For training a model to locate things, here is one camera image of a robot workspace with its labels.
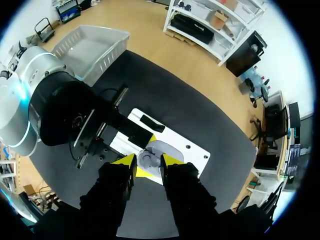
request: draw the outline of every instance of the storage shelf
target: storage shelf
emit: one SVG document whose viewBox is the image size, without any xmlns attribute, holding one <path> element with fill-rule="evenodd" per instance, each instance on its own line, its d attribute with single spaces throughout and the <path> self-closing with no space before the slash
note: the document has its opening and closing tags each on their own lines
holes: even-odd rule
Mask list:
<svg viewBox="0 0 320 240">
<path fill-rule="evenodd" d="M 220 61 L 222 60 L 222 56 L 219 55 L 218 53 L 216 53 L 208 44 L 205 44 L 204 42 L 196 39 L 195 37 L 185 33 L 184 31 L 181 31 L 179 29 L 177 29 L 174 26 L 168 25 L 167 29 L 170 29 L 171 31 L 174 31 L 184 37 L 186 37 L 187 39 L 190 39 L 191 41 L 195 42 L 196 44 L 198 44 L 199 46 L 203 47 L 205 50 L 207 50 L 209 53 L 211 53 L 212 55 L 214 55 L 217 59 L 219 59 Z"/>
<path fill-rule="evenodd" d="M 232 11 L 231 9 L 227 8 L 225 5 L 223 5 L 222 3 L 216 1 L 216 0 L 209 0 L 211 3 L 213 3 L 214 5 L 218 6 L 220 9 L 222 9 L 227 15 L 234 17 L 235 19 L 237 19 L 240 23 L 242 23 L 246 28 L 249 28 L 249 25 L 238 15 L 236 14 L 234 11 Z"/>
<path fill-rule="evenodd" d="M 222 37 L 224 37 L 225 39 L 227 39 L 230 43 L 232 43 L 233 45 L 236 44 L 234 40 L 232 40 L 231 37 L 229 37 L 224 31 L 221 31 L 221 30 L 218 30 L 216 29 L 215 27 L 213 27 L 208 21 L 206 20 L 203 20 L 202 18 L 194 15 L 193 13 L 189 12 L 189 11 L 186 11 L 184 10 L 183 8 L 180 8 L 180 7 L 176 7 L 174 6 L 172 8 L 173 10 L 179 12 L 179 13 L 182 13 L 194 20 L 196 20 L 197 22 L 207 26 L 209 29 L 212 29 L 213 31 L 215 31 L 216 33 L 220 34 Z"/>
<path fill-rule="evenodd" d="M 260 4 L 257 0 L 250 0 L 257 8 L 261 9 L 262 11 L 265 11 L 266 8 L 263 4 Z"/>
</svg>

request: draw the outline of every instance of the cable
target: cable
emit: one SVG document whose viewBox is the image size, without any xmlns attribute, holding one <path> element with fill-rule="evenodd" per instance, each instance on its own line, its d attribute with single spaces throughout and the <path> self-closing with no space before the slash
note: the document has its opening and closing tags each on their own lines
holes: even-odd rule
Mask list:
<svg viewBox="0 0 320 240">
<path fill-rule="evenodd" d="M 46 189 L 46 188 L 49 188 L 49 186 L 43 186 L 43 187 L 41 187 L 41 188 L 39 189 L 39 191 L 37 191 L 37 192 L 35 192 L 35 193 L 33 193 L 33 194 L 29 195 L 29 196 L 32 196 L 32 195 L 34 195 L 34 194 L 40 194 L 40 193 L 44 193 L 44 192 L 49 192 L 49 191 L 51 191 L 51 190 L 44 190 L 44 191 L 42 191 L 42 189 Z"/>
<path fill-rule="evenodd" d="M 70 150 L 70 154 L 71 154 L 71 157 L 73 158 L 73 160 L 78 161 L 80 159 L 80 156 L 78 156 L 78 158 L 75 158 L 74 154 L 72 153 L 72 149 L 71 149 L 71 141 L 69 142 L 69 150 Z"/>
<path fill-rule="evenodd" d="M 101 92 L 99 92 L 97 96 L 100 96 L 101 94 L 103 94 L 104 92 L 109 91 L 109 90 L 118 92 L 118 90 L 115 88 L 106 88 L 106 89 L 103 89 Z"/>
</svg>

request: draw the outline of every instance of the cardboard box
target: cardboard box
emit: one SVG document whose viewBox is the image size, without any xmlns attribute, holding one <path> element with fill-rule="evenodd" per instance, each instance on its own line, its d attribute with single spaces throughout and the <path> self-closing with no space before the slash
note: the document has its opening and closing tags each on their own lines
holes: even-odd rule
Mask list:
<svg viewBox="0 0 320 240">
<path fill-rule="evenodd" d="M 228 20 L 228 16 L 225 15 L 223 12 L 217 10 L 212 16 L 210 24 L 217 30 L 220 30 L 224 27 L 227 20 Z"/>
<path fill-rule="evenodd" d="M 228 9 L 234 11 L 238 5 L 237 0 L 217 0 L 219 3 L 225 5 Z"/>
</svg>

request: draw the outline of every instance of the black bag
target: black bag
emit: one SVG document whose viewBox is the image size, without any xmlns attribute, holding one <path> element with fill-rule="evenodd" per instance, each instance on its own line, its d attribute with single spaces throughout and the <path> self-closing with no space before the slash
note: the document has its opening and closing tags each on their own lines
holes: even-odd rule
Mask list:
<svg viewBox="0 0 320 240">
<path fill-rule="evenodd" d="M 181 14 L 174 16 L 171 20 L 171 26 L 195 37 L 205 44 L 209 44 L 214 37 L 214 33 L 201 23 Z"/>
</svg>

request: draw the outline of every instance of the desk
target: desk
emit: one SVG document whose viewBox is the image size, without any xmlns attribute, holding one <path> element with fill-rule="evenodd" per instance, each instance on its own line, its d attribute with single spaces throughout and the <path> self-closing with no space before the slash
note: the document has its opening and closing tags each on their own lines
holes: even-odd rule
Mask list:
<svg viewBox="0 0 320 240">
<path fill-rule="evenodd" d="M 279 108 L 281 110 L 283 108 L 287 107 L 281 91 L 277 91 L 275 94 L 270 96 L 269 97 L 269 101 L 267 103 L 265 103 L 264 105 L 267 108 L 267 107 L 275 105 L 275 104 L 279 105 Z M 269 174 L 269 175 L 273 175 L 274 177 L 276 177 L 278 179 L 278 181 L 280 181 L 281 175 L 282 175 L 282 169 L 283 169 L 283 166 L 285 164 L 286 152 L 287 152 L 287 149 L 288 149 L 288 137 L 287 136 L 283 136 L 280 139 L 277 139 L 276 143 L 277 143 L 278 146 L 281 146 L 278 149 L 278 153 L 277 153 L 277 155 L 279 156 L 279 162 L 278 162 L 276 170 L 265 170 L 265 169 L 259 169 L 259 168 L 253 167 L 251 169 L 251 172 L 257 178 L 260 177 L 258 175 L 258 173 Z"/>
<path fill-rule="evenodd" d="M 122 114 L 128 116 L 132 109 L 138 108 L 210 152 L 200 180 L 216 197 L 217 211 L 229 209 L 255 161 L 256 149 L 248 137 L 197 90 L 128 50 L 92 89 L 99 93 L 105 88 L 118 88 L 123 83 L 129 90 L 119 105 Z M 102 137 L 108 143 L 114 135 L 103 134 Z M 93 186 L 103 164 L 103 161 L 87 158 L 83 167 L 76 169 L 67 144 L 48 147 L 42 142 L 30 159 L 61 200 L 77 208 L 79 197 Z M 117 234 L 137 239 L 178 235 L 163 186 L 147 178 L 136 178 Z"/>
</svg>

